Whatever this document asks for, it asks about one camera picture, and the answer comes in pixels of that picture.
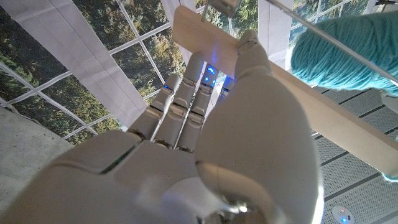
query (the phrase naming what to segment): window pane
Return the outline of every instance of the window pane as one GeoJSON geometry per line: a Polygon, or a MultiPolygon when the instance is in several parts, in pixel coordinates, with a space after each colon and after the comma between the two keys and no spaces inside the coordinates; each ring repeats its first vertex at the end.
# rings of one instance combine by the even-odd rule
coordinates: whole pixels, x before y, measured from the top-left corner
{"type": "Polygon", "coordinates": [[[77,120],[37,95],[14,103],[13,106],[20,114],[37,120],[42,126],[61,137],[81,126],[77,120]]]}
{"type": "Polygon", "coordinates": [[[232,17],[233,36],[240,39],[248,29],[259,30],[257,0],[243,0],[241,7],[232,17]]]}
{"type": "MultiPolygon", "coordinates": [[[[294,0],[293,11],[304,19],[310,19],[317,14],[318,0],[294,0]]],[[[292,20],[292,26],[298,24],[295,19],[292,20]]]]}
{"type": "Polygon", "coordinates": [[[168,22],[160,0],[122,0],[122,4],[139,35],[168,22]]]}
{"type": "Polygon", "coordinates": [[[83,129],[83,130],[79,131],[78,133],[67,138],[67,141],[70,144],[77,145],[77,144],[82,143],[83,141],[86,141],[89,138],[94,137],[94,136],[95,136],[95,134],[92,133],[90,130],[83,129]]]}
{"type": "Polygon", "coordinates": [[[229,22],[228,17],[216,9],[209,7],[206,14],[206,20],[211,22],[212,24],[216,25],[218,28],[222,29],[223,31],[229,33],[229,22]]]}
{"type": "Polygon", "coordinates": [[[73,75],[63,78],[42,92],[87,124],[110,114],[73,75]]]}
{"type": "Polygon", "coordinates": [[[0,61],[38,87],[67,69],[0,7],[0,61]]]}
{"type": "Polygon", "coordinates": [[[162,87],[162,82],[139,44],[113,55],[130,82],[144,97],[162,87]]]}
{"type": "Polygon", "coordinates": [[[206,0],[194,0],[196,8],[200,8],[206,4],[206,0]]]}
{"type": "Polygon", "coordinates": [[[321,12],[341,3],[342,0],[321,0],[321,12]]]}
{"type": "Polygon", "coordinates": [[[149,98],[144,99],[145,103],[149,106],[153,102],[153,100],[155,99],[156,95],[157,94],[155,94],[155,95],[153,95],[153,96],[151,96],[149,98]]]}
{"type": "Polygon", "coordinates": [[[20,83],[7,72],[0,70],[0,97],[6,101],[12,100],[27,93],[30,89],[20,83]]]}
{"type": "Polygon", "coordinates": [[[114,129],[120,130],[122,127],[122,124],[114,117],[110,117],[110,118],[106,118],[105,120],[100,121],[96,124],[93,124],[91,127],[98,134],[101,134],[101,133],[104,133],[109,130],[114,130],[114,129]]]}
{"type": "MultiPolygon", "coordinates": [[[[315,19],[311,20],[310,22],[311,22],[312,24],[314,24],[314,23],[315,23],[315,19]]],[[[301,23],[299,23],[297,20],[295,20],[295,19],[292,18],[292,25],[291,25],[291,27],[293,27],[293,26],[295,26],[295,25],[297,25],[297,24],[301,24],[301,23]]]]}
{"type": "Polygon", "coordinates": [[[324,20],[327,20],[327,19],[337,18],[339,13],[340,13],[340,7],[337,7],[336,9],[326,13],[325,15],[320,16],[318,18],[318,22],[324,21],[324,20]]]}
{"type": "Polygon", "coordinates": [[[73,2],[108,50],[136,38],[115,0],[73,2]]]}
{"type": "Polygon", "coordinates": [[[368,5],[368,1],[353,0],[344,4],[341,16],[357,16],[362,15],[368,5]]]}
{"type": "Polygon", "coordinates": [[[144,44],[164,79],[171,74],[182,77],[185,63],[178,45],[172,40],[171,28],[145,39],[144,44]]]}
{"type": "Polygon", "coordinates": [[[294,30],[290,31],[289,37],[289,47],[293,47],[297,41],[297,38],[302,34],[307,28],[305,26],[299,26],[294,30]]]}

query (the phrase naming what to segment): white robotic hand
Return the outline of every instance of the white robotic hand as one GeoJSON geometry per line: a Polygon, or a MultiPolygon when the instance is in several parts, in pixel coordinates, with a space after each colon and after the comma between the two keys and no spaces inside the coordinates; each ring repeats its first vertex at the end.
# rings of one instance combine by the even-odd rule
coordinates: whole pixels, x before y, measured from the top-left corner
{"type": "Polygon", "coordinates": [[[218,70],[206,66],[192,102],[203,66],[194,53],[178,90],[171,75],[128,132],[100,134],[52,161],[1,221],[319,223],[307,119],[267,62],[255,32],[245,33],[236,83],[227,78],[204,124],[218,70]]]}

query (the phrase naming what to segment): wooden stick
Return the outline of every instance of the wooden stick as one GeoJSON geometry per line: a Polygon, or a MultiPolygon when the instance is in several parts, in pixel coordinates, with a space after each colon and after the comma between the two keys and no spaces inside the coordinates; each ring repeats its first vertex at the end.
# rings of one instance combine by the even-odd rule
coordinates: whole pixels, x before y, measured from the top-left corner
{"type": "MultiPolygon", "coordinates": [[[[174,14],[173,40],[234,77],[238,40],[184,6],[174,14]]],[[[274,77],[299,100],[313,130],[390,177],[398,177],[398,142],[271,63],[274,77]]]]}

